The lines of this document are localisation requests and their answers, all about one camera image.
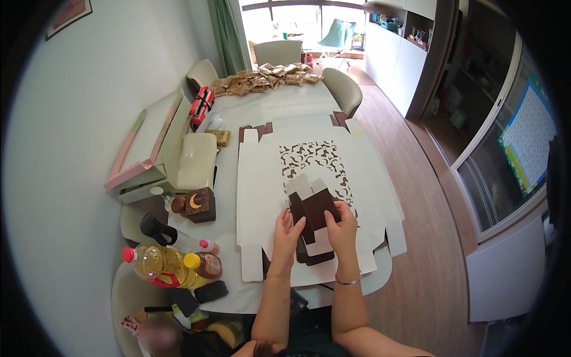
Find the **dining table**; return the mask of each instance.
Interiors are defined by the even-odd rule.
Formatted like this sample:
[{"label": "dining table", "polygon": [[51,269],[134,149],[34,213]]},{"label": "dining table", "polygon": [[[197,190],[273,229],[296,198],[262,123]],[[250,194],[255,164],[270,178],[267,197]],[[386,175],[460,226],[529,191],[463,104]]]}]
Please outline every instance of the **dining table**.
[{"label": "dining table", "polygon": [[[323,82],[302,86],[282,85],[265,93],[251,93],[242,97],[217,97],[212,110],[225,122],[231,132],[230,143],[221,147],[216,157],[214,196],[216,220],[192,223],[178,214],[170,213],[168,225],[195,239],[210,239],[220,247],[223,264],[222,280],[228,295],[200,305],[201,310],[212,312],[255,314],[262,298],[263,282],[242,280],[240,246],[236,244],[236,195],[238,179],[239,130],[241,127],[264,125],[272,121],[287,121],[301,115],[327,117],[340,111],[335,99]],[[310,122],[296,125],[311,125]],[[392,271],[392,257],[388,247],[374,252],[377,270],[364,274],[361,280],[363,295],[370,294],[386,284]],[[307,301],[308,308],[329,306],[333,299],[333,282],[294,287]]]}]

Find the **silver bangle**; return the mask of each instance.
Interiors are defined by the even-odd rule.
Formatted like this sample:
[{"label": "silver bangle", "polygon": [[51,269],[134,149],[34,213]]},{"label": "silver bangle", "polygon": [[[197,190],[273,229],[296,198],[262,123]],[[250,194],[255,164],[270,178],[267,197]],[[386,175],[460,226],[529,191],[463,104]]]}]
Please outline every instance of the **silver bangle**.
[{"label": "silver bangle", "polygon": [[338,282],[341,285],[353,285],[359,282],[359,280],[361,280],[361,278],[363,277],[363,273],[361,272],[361,269],[359,269],[359,277],[356,280],[353,280],[352,282],[340,282],[337,279],[337,274],[335,274],[335,281]]}]

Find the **folding camping chair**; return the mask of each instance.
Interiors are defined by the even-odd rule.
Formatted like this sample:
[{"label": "folding camping chair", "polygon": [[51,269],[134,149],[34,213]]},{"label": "folding camping chair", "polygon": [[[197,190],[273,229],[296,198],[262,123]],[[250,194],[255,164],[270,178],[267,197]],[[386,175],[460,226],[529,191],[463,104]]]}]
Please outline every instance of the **folding camping chair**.
[{"label": "folding camping chair", "polygon": [[317,49],[321,52],[317,64],[324,59],[340,57],[343,58],[347,66],[350,66],[349,61],[345,59],[342,54],[351,49],[356,26],[356,22],[347,22],[340,19],[333,20],[327,35],[317,43]]}]

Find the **woman's hand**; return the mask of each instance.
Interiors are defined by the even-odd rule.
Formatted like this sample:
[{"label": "woman's hand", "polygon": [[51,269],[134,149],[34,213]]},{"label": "woman's hand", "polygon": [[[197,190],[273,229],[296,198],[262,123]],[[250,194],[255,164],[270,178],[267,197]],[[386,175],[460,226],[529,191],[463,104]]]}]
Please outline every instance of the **woman's hand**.
[{"label": "woman's hand", "polygon": [[334,201],[334,204],[341,213],[341,222],[336,223],[329,211],[323,212],[327,222],[329,243],[339,259],[344,256],[356,256],[357,219],[345,201]]},{"label": "woman's hand", "polygon": [[293,252],[297,246],[297,239],[305,227],[305,217],[302,217],[295,226],[292,227],[293,218],[291,213],[284,208],[276,220],[276,230],[274,231],[274,250],[272,252],[272,264],[268,271],[271,275],[283,275],[291,273],[293,266]]}]

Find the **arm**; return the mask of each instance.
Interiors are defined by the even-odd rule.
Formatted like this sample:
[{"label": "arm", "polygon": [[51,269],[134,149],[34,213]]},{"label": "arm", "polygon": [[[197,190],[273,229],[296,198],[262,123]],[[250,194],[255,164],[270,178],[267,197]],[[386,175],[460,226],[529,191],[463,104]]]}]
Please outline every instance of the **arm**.
[{"label": "arm", "polygon": [[330,212],[324,212],[329,242],[339,261],[331,309],[333,341],[343,346],[352,356],[432,356],[418,348],[400,344],[367,327],[367,311],[361,282],[352,285],[338,282],[352,282],[359,278],[359,262],[355,247],[357,220],[345,202],[336,201],[335,206],[341,212],[339,224],[335,223]]},{"label": "arm", "polygon": [[289,277],[293,266],[293,252],[297,239],[305,226],[305,217],[292,227],[293,219],[283,210],[276,220],[274,249],[262,301],[252,327],[252,341],[244,345],[235,356],[251,356],[257,341],[270,342],[274,351],[287,347],[289,337]]}]

